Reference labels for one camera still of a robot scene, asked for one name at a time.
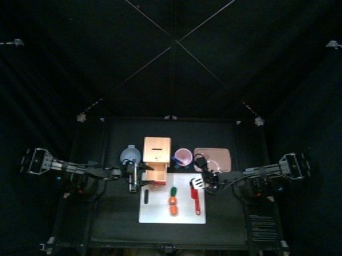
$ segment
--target spatula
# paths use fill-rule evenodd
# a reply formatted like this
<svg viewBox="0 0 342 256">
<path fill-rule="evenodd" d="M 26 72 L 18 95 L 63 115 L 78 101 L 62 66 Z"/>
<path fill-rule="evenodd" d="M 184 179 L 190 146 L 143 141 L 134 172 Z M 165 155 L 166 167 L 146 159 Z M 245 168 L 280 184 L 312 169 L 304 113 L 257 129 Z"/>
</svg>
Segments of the spatula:
<svg viewBox="0 0 342 256">
<path fill-rule="evenodd" d="M 192 198 L 196 200 L 196 213 L 197 213 L 197 215 L 201 215 L 198 190 L 194 188 L 192 181 L 190 181 L 190 190 L 192 190 L 190 193 L 192 193 Z"/>
<path fill-rule="evenodd" d="M 206 187 L 202 177 L 192 180 L 192 186 L 194 189 L 201 189 Z"/>
</svg>

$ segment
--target black wall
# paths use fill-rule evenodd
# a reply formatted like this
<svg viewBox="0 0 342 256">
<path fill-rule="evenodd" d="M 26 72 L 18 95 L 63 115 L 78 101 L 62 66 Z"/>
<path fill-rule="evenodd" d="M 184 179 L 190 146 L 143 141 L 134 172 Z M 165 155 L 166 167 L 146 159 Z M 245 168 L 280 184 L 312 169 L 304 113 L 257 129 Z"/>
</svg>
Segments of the black wall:
<svg viewBox="0 0 342 256">
<path fill-rule="evenodd" d="M 300 250 L 296 255 L 342 251 L 341 70 L 342 52 L 332 50 L 266 122 L 273 161 L 293 151 L 312 158 L 312 179 L 281 203 L 289 243 Z"/>
<path fill-rule="evenodd" d="M 58 191 L 53 176 L 19 173 L 22 156 L 43 147 L 66 159 L 77 118 L 49 84 L 26 84 L 11 63 L 0 64 L 0 255 L 31 255 L 51 235 Z"/>
</svg>

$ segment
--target red spatula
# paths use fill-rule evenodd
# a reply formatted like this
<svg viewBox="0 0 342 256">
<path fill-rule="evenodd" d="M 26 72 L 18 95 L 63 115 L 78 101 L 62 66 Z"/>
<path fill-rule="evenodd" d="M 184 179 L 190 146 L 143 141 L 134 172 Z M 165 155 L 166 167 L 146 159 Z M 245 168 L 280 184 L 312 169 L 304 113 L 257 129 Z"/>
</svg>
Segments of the red spatula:
<svg viewBox="0 0 342 256">
<path fill-rule="evenodd" d="M 192 198 L 196 200 L 196 213 L 201 215 L 201 205 L 200 205 L 200 198 L 198 198 L 198 190 L 193 186 L 193 180 L 190 181 L 190 190 L 192 190 Z"/>
</svg>

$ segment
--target black enclosure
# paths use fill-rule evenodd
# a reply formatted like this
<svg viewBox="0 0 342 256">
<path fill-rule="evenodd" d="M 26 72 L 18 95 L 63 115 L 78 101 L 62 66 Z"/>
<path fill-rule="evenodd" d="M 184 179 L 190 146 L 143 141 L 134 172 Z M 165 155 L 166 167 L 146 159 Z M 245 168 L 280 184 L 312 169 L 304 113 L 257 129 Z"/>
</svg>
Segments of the black enclosure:
<svg viewBox="0 0 342 256">
<path fill-rule="evenodd" d="M 197 147 L 200 138 L 209 147 L 230 148 L 240 170 L 306 153 L 312 178 L 278 201 L 284 239 L 293 255 L 340 255 L 341 13 L 338 0 L 2 1 L 0 255 L 46 254 L 41 243 L 61 209 L 77 216 L 62 223 L 62 239 L 78 241 L 94 231 L 95 247 L 105 245 L 99 234 L 122 247 L 146 242 L 137 234 L 127 241 L 125 232 L 111 236 L 106 226 L 119 224 L 102 222 L 102 209 L 115 210 L 111 197 L 97 206 L 103 218 L 93 219 L 78 213 L 93 205 L 61 203 L 53 173 L 34 176 L 19 169 L 30 147 L 63 160 L 118 164 L 125 147 L 142 148 L 147 134 L 174 137 L 173 151 Z M 238 202 L 234 207 L 246 214 Z M 222 218 L 232 220 L 229 214 Z M 98 229 L 82 229 L 91 219 Z M 246 219 L 234 224 L 213 236 L 217 247 L 188 230 L 184 243 L 173 227 L 161 241 L 245 250 L 249 234 L 238 226 Z M 159 232 L 151 228 L 151 237 Z"/>
</svg>

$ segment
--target table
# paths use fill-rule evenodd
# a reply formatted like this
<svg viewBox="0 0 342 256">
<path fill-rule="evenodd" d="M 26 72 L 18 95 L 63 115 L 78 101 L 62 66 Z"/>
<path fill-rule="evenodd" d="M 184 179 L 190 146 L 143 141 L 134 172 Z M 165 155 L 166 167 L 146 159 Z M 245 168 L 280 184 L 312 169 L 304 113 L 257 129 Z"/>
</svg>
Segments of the table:
<svg viewBox="0 0 342 256">
<path fill-rule="evenodd" d="M 229 148 L 234 171 L 269 164 L 261 128 L 228 120 L 93 120 L 79 127 L 71 160 L 118 166 L 127 145 L 142 150 L 146 136 L 170 137 L 173 153 L 184 147 L 192 151 L 198 147 Z M 194 166 L 177 172 L 196 172 Z M 89 247 L 162 248 L 166 251 L 257 249 L 246 228 L 249 207 L 233 189 L 216 196 L 206 194 L 205 225 L 139 223 L 141 194 L 129 192 L 125 179 L 101 181 L 98 191 L 98 197 L 89 201 L 62 199 L 54 230 L 55 248 L 75 247 L 82 255 Z"/>
</svg>

